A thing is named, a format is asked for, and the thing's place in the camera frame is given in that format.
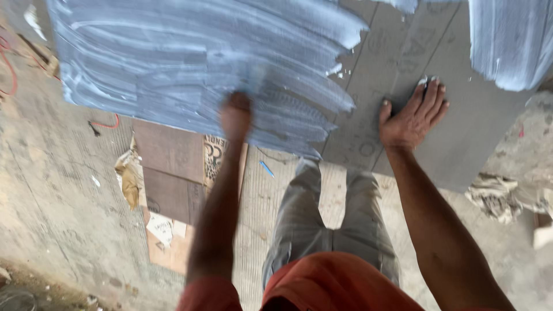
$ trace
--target person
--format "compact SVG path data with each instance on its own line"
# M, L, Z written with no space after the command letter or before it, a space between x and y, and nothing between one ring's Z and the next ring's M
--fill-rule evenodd
M420 272L443 311L514 310L484 255L413 156L445 115L445 86L436 79L415 88L391 116L380 108L380 140L397 180ZM234 93L221 111L230 144L196 228L187 284L178 311L242 310L231 283L238 221L238 171L251 123L249 99ZM263 267L261 310L422 310L399 289L399 267L369 172L349 169L340 229L325 228L317 209L318 163L301 159L280 206Z

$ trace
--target dusty floor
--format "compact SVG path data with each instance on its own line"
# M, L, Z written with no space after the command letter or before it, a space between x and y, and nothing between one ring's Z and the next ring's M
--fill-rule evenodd
M95 137L87 121L110 123L112 114L64 102L57 80L45 76L32 60L7 56L18 74L19 91L0 103L0 257L98 296L107 308L174 309L184 278L149 263L142 215L128 210L112 168L129 145L130 119L122 117L116 130L100 129L102 136ZM10 78L0 68L4 88ZM530 104L485 170L553 181L551 105L553 97ZM249 149L235 244L234 283L247 311L260 306L261 266L280 198L297 162L289 154L264 152ZM258 164L260 159L274 179ZM322 217L329 227L338 227L345 169L327 163L321 169ZM384 221L401 262L401 287L425 309L437 310L416 264L395 180L377 179ZM553 245L532 249L531 215L505 226L486 218L463 195L442 193L473 233L515 307L551 310Z

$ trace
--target finger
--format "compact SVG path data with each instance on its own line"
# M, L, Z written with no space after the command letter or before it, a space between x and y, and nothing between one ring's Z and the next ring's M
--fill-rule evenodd
M390 119L390 116L392 115L392 103L385 99L382 102L382 106L380 107L380 115L378 116L379 125L383 125L386 123L388 119Z
M440 84L440 86L438 87L438 95L436 96L436 101L434 102L434 105L432 106L432 108L426 114L426 117L425 117L426 120L432 120L432 118L434 118L434 116L438 114L438 111L440 110L440 107L444 102L445 94L446 94L446 86L443 84Z
M413 95L407 102L407 105L405 105L405 108L403 108L404 111L415 114L420 104L422 103L422 98L424 96L424 87L424 83L416 86Z
M437 77L434 77L430 83L428 83L428 88L426 90L426 95L424 96L424 100L422 101L422 104L420 105L419 109L416 112L416 116L419 117L425 117L426 114L432 109L434 104L436 103L436 97L438 95L438 88L440 86L440 79Z
M440 123L444 116L446 115L447 109L449 109L450 103L448 101L444 101L440 105L440 109L438 110L438 113L430 120L430 128L433 128L436 126L436 124Z

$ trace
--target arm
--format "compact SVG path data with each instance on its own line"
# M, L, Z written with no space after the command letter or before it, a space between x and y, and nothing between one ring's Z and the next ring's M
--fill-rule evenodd
M405 221L420 271L443 311L468 307L514 310L495 282L488 263L453 209L422 171L413 150L445 115L445 87L431 81L415 89L407 105L390 117L380 110L380 140L394 171Z
M239 162L250 124L249 99L244 93L231 95L221 110L221 124L229 145L196 226L187 284L202 276L222 276L229 280L232 276L232 241L238 222Z

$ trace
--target hand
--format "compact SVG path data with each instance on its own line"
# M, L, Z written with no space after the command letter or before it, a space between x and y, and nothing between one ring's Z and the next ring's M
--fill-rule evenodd
M234 92L221 108L221 126L227 140L245 140L251 123L249 104L246 93Z
M428 83L426 95L424 84L418 85L407 105L394 117L390 117L392 103L384 100L380 108L380 141L387 151L413 151L425 135L447 112L450 103L444 100L446 87L436 79Z

